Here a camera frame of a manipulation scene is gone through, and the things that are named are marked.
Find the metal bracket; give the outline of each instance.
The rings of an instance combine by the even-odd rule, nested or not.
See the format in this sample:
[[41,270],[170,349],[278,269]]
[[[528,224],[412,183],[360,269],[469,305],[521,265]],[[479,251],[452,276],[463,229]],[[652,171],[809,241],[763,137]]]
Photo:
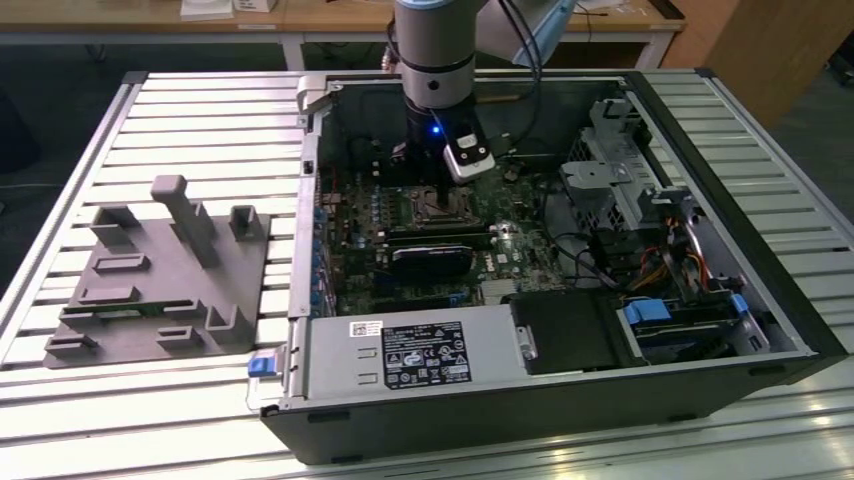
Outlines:
[[300,115],[310,115],[330,103],[325,75],[305,75],[296,82],[296,108]]

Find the sticker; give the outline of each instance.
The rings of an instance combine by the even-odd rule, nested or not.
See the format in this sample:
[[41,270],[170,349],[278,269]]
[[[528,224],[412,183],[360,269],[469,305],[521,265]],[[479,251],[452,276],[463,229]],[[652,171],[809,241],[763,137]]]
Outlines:
[[381,333],[382,376],[389,389],[471,382],[460,322],[382,328]]
[[382,330],[382,322],[349,322],[350,337],[378,337]]
[[456,144],[461,149],[475,147],[477,145],[477,137],[475,137],[473,133],[471,135],[465,135],[464,137],[459,137],[456,139]]
[[274,30],[274,25],[258,25],[258,24],[240,24],[237,25],[238,30]]

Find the motherboard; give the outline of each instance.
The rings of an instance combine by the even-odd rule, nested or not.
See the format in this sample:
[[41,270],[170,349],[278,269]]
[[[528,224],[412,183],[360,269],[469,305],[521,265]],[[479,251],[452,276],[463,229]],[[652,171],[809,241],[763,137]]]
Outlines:
[[337,315],[496,304],[565,286],[539,220],[543,186],[517,173],[499,165],[444,201],[432,186],[362,174],[324,195]]

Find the wooden desk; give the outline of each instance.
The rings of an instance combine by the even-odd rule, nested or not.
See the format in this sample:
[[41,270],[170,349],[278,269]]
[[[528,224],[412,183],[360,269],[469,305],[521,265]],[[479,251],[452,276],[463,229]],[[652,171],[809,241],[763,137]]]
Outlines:
[[[284,12],[284,50],[288,65],[297,65],[301,44],[310,42],[384,42],[392,15],[390,0],[288,0]],[[616,8],[595,10],[607,16],[573,15],[560,42],[641,43],[637,68],[655,68],[683,20],[668,20],[648,0],[628,0]]]
[[269,13],[182,22],[180,0],[0,0],[0,45],[281,44],[285,0]]
[[[305,70],[309,42],[385,42],[392,2],[278,0],[270,13],[234,12],[234,18],[181,22],[180,0],[0,0],[0,45],[276,43],[290,70]],[[640,43],[637,68],[655,68],[681,30],[648,0],[600,9],[607,16],[575,15],[561,42]]]
[[182,22],[180,0],[2,0],[0,32],[226,33],[281,29],[285,1],[269,13]]
[[672,0],[689,22],[665,67],[708,67],[765,128],[854,29],[854,0]]

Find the blue drive bracket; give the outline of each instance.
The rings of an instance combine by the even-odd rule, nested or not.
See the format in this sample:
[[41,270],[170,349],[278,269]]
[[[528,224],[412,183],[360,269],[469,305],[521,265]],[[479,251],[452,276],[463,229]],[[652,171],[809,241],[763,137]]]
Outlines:
[[641,322],[665,322],[672,319],[664,301],[653,298],[635,300],[623,308],[623,313],[628,325],[636,325]]

